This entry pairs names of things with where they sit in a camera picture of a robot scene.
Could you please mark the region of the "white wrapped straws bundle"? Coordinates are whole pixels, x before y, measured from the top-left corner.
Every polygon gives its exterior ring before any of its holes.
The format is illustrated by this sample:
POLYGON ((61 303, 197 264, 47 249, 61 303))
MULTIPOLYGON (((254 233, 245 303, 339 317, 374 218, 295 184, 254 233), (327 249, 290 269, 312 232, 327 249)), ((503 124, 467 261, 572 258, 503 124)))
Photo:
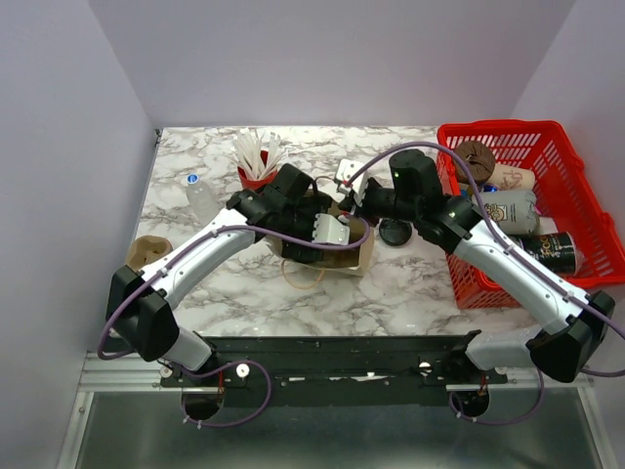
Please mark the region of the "white wrapped straws bundle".
POLYGON ((244 128, 234 138, 230 159, 243 170, 248 180, 266 178, 277 170, 278 164, 288 154, 288 150, 281 145, 280 136, 270 133, 267 157, 263 158, 264 137, 256 129, 244 128))

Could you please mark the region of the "beige printed paper cup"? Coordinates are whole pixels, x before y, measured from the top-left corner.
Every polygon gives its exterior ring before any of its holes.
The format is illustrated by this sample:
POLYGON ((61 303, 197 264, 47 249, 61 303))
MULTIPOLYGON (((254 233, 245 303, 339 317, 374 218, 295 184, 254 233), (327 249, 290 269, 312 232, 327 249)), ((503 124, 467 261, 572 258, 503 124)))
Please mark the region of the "beige printed paper cup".
POLYGON ((496 163, 488 183, 499 191, 532 190, 536 176, 531 170, 496 163))

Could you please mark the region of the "beige paper takeout bag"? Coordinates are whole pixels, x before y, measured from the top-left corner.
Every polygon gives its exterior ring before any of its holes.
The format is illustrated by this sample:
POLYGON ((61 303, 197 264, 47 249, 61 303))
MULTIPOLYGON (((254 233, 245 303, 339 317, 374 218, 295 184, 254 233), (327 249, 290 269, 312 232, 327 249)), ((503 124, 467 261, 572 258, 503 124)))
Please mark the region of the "beige paper takeout bag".
POLYGON ((375 234, 374 229, 371 228, 367 240, 360 246, 349 250, 313 249, 312 253, 316 256, 320 256, 320 258, 314 262, 298 261, 294 257, 288 257, 283 253, 283 248, 286 246, 286 242, 281 239, 274 236, 268 236, 266 241, 268 242, 270 251, 282 259, 280 271, 287 283, 296 289, 307 290, 316 286, 325 277, 325 275, 330 272, 354 277, 363 277, 369 268, 375 244, 375 234), (306 268, 318 271, 318 276, 313 282, 309 282, 308 284, 294 282, 285 271, 285 265, 287 262, 299 264, 306 268))

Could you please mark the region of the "red plastic cup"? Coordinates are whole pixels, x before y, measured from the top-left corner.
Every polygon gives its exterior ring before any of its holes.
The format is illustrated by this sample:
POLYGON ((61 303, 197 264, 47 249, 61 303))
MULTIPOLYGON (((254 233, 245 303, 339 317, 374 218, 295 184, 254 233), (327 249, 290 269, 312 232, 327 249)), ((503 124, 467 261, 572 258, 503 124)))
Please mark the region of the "red plastic cup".
POLYGON ((249 179, 247 177, 247 173, 245 172, 245 170, 240 166, 237 167, 237 173, 238 173, 241 186, 244 189, 250 189, 252 191, 256 191, 273 181, 273 179, 277 175, 277 169, 273 168, 273 170, 264 179, 260 179, 260 180, 249 179))

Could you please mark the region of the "grey printed snack bag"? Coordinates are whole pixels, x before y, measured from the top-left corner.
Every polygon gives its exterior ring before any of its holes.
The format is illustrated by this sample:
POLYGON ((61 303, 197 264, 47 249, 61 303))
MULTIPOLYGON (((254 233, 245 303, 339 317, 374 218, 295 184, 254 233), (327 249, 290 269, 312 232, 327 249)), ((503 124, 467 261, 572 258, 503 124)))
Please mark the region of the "grey printed snack bag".
POLYGON ((531 235, 539 227, 536 195, 529 190, 482 192, 487 214, 506 235, 531 235))

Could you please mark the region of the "clear plastic water bottle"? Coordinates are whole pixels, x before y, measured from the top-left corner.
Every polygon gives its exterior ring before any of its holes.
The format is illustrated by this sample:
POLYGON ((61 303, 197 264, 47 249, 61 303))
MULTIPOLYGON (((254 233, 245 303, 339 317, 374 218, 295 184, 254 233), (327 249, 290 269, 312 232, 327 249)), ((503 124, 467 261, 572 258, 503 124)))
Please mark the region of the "clear plastic water bottle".
POLYGON ((211 187, 195 173, 187 176, 186 195, 189 205, 203 226, 219 214, 220 207, 211 187))

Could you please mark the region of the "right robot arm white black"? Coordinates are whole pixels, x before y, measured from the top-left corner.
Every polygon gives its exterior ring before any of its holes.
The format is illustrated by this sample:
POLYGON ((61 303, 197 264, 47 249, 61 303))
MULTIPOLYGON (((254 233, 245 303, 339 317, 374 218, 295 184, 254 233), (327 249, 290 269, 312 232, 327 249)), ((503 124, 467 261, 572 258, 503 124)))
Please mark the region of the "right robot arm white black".
POLYGON ((384 152, 393 179, 389 189, 367 176, 369 163, 341 160, 334 181, 345 195, 344 208, 369 221, 411 224, 425 241, 494 280, 537 322, 507 333, 478 333, 450 357, 451 375, 469 383, 491 368, 535 367, 559 382, 574 381, 604 340, 613 299, 554 274, 506 237, 483 206, 444 193, 434 161, 421 149, 409 143, 384 152))

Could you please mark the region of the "black mounting rail base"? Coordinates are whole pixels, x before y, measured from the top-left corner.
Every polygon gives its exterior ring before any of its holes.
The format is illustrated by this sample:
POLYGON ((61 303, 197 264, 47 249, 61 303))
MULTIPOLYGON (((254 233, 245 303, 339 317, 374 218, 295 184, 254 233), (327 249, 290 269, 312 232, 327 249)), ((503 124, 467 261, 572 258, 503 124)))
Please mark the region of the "black mounting rail base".
POLYGON ((161 379, 185 395, 215 397, 228 407, 445 405, 447 389, 476 393, 505 384, 506 375, 482 371, 466 357, 474 332, 451 336, 212 337, 218 376, 161 379))

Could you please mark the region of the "black printed can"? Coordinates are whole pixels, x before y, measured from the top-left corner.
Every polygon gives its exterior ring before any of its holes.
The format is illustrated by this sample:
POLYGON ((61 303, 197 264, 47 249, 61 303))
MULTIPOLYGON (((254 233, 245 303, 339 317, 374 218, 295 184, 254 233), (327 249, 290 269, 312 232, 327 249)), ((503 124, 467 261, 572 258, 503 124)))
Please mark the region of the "black printed can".
POLYGON ((561 276, 576 275, 585 260, 567 232, 518 235, 512 240, 541 265, 561 276))

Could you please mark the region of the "red plastic basket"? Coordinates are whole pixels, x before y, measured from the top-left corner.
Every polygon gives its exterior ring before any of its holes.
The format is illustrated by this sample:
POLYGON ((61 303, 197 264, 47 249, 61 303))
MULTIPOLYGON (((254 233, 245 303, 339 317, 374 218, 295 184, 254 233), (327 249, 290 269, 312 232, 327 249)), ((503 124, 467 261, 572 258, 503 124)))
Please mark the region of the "red plastic basket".
POLYGON ((559 231, 572 235, 584 255, 581 269, 569 281, 586 290, 624 283, 624 247, 560 123, 516 119, 447 123, 438 128, 437 141, 450 149, 479 141, 498 162, 532 171, 539 212, 553 219, 559 231))

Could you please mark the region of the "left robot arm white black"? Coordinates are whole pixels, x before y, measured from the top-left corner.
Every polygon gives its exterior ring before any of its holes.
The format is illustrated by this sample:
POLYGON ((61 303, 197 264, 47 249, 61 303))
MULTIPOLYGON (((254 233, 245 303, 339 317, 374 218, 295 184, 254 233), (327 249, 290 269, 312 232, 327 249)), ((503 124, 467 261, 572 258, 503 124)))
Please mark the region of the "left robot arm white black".
POLYGON ((144 361, 178 363, 192 384, 209 384, 217 371, 213 350, 177 324, 175 309, 226 260, 267 235, 300 262, 317 262, 323 252, 347 247, 350 229, 330 212, 331 205, 313 178, 284 165, 269 184, 236 192, 198 234, 161 259, 137 270, 118 269, 104 329, 115 331, 144 361))

